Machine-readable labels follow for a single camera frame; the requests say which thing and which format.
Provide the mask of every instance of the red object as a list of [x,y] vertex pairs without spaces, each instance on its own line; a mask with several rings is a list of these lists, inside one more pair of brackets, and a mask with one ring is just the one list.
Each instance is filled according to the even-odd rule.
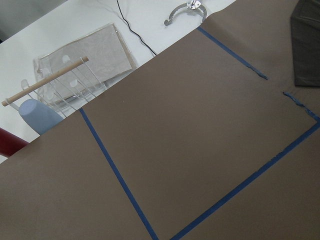
[[10,157],[28,144],[27,141],[0,128],[0,154]]

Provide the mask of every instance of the wooden rod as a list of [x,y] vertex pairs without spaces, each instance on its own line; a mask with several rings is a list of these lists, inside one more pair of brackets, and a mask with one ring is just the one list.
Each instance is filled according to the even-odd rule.
[[[17,93],[16,95],[13,95],[12,97],[9,97],[7,99],[7,101],[9,103],[13,103],[14,101],[17,101],[18,99],[20,99],[20,98],[24,97],[25,95],[31,93],[32,91],[42,87],[43,85],[46,85],[47,83],[51,82],[52,80],[62,76],[63,74],[66,74],[67,72],[79,67],[80,65],[82,65],[83,63],[88,62],[88,61],[89,61],[88,57],[87,56],[83,56],[82,60],[80,59],[80,60],[72,63],[71,65],[66,66],[65,68],[62,68],[59,71],[53,73],[52,75],[42,79],[41,81],[38,81],[37,83],[31,85],[30,87],[26,88],[25,90],[22,90],[21,92]],[[2,105],[4,107],[8,106],[6,101],[3,101]]]

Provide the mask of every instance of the blue tape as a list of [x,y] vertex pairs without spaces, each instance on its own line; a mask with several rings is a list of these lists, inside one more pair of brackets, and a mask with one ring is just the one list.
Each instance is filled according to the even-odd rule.
[[112,168],[116,178],[120,182],[125,194],[127,195],[127,197],[129,198],[130,202],[132,203],[135,211],[138,213],[138,215],[139,215],[141,221],[143,222],[146,230],[149,232],[152,240],[159,240],[159,238],[157,237],[155,231],[153,230],[152,226],[150,225],[148,219],[146,218],[145,214],[143,213],[142,209],[140,208],[139,204],[137,203],[135,197],[133,196],[133,194],[131,193],[130,189],[128,188],[125,180],[121,176],[117,166],[115,165],[114,161],[110,157],[107,149],[105,148],[104,144],[102,143],[102,141],[101,141],[100,137],[98,136],[96,130],[94,129],[93,125],[91,124],[91,122],[90,122],[89,118],[87,117],[85,111],[82,108],[80,108],[79,111],[80,111],[85,123],[89,127],[89,129],[90,129],[95,141],[98,143],[103,155],[105,156],[105,158],[108,161],[110,167]]
[[306,111],[307,114],[309,114],[309,116],[311,116],[312,118],[314,118],[317,122],[320,122],[320,117],[318,117],[313,111],[311,111],[309,108],[307,108],[303,103],[301,103],[298,99],[296,99],[294,96],[292,96],[290,93],[288,92],[283,92],[283,94],[289,98],[291,98],[296,105],[298,105],[299,107],[304,108],[304,110]]
[[240,57],[238,54],[236,54],[234,51],[232,51],[230,48],[228,48],[226,45],[224,45],[222,42],[220,42],[218,39],[216,39],[214,36],[212,36],[210,33],[208,33],[206,30],[204,30],[202,27],[198,26],[197,29],[205,35],[208,39],[212,40],[215,44],[217,44],[220,48],[225,50],[228,54],[230,54],[232,57],[237,59],[240,63],[245,65],[247,68],[250,68],[253,70],[256,74],[258,74],[261,78],[268,80],[268,77],[264,75],[261,71],[256,69],[254,66],[252,66],[250,63],[248,63],[246,60],[244,60],[242,57]]
[[195,220],[193,220],[190,224],[188,224],[185,228],[183,228],[180,232],[178,232],[175,236],[173,236],[170,240],[179,240],[183,236],[185,236],[188,232],[194,229],[197,225],[199,225],[202,221],[208,218],[211,214],[217,211],[220,207],[226,204],[230,199],[232,199],[236,194],[242,191],[245,187],[251,184],[255,179],[261,176],[265,171],[271,168],[274,164],[276,164],[280,159],[282,159],[285,155],[290,153],[296,146],[306,140],[311,134],[313,134],[316,130],[320,128],[320,122],[317,122],[313,125],[308,131],[298,137],[294,142],[288,145],[282,152],[278,153],[274,158],[268,161],[265,165],[263,165],[258,171],[254,172],[251,176],[249,176],[246,180],[236,186],[233,190],[231,190],[227,195],[221,198],[216,204],[211,206],[208,210],[198,216]]

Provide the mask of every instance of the black wire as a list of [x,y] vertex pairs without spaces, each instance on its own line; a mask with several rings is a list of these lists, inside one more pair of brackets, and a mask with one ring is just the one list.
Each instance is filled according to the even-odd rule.
[[116,0],[116,3],[118,4],[119,11],[120,11],[120,14],[121,14],[121,16],[122,16],[122,19],[123,19],[123,20],[126,22],[126,24],[128,25],[130,32],[132,32],[133,34],[135,34],[136,36],[138,36],[139,39],[140,39],[140,41],[141,41],[155,56],[157,56],[157,54],[155,53],[155,51],[153,51],[153,50],[151,49],[151,47],[149,47],[149,45],[146,44],[146,43],[142,40],[141,36],[140,36],[138,33],[136,33],[135,31],[133,31],[133,30],[131,29],[129,22],[125,19],[124,15],[122,14],[122,11],[121,11],[121,8],[120,8],[120,5],[119,5],[119,1]]

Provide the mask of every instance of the metal clamp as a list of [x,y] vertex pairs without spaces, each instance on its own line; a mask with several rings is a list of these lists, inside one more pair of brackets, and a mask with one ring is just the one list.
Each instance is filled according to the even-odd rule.
[[173,11],[169,15],[169,18],[164,21],[164,25],[168,26],[168,25],[172,24],[175,13],[179,9],[182,9],[185,7],[187,7],[187,9],[189,9],[189,10],[197,11],[197,13],[200,13],[200,15],[202,15],[201,23],[207,18],[207,10],[206,10],[205,6],[203,6],[199,0],[192,0],[191,2],[183,3],[179,6],[177,6],[175,9],[173,9]]

